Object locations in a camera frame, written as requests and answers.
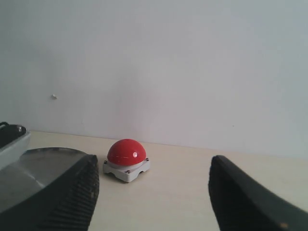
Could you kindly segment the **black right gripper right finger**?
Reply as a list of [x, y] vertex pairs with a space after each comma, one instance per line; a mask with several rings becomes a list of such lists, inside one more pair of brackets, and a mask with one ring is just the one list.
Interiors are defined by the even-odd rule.
[[277, 196], [223, 155], [213, 156], [208, 192], [221, 231], [306, 231], [306, 211]]

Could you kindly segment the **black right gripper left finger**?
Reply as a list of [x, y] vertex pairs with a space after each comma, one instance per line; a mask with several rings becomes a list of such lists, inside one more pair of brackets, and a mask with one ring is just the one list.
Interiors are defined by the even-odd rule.
[[0, 214], [2, 231], [86, 231], [99, 195], [99, 167], [86, 155], [46, 188]]

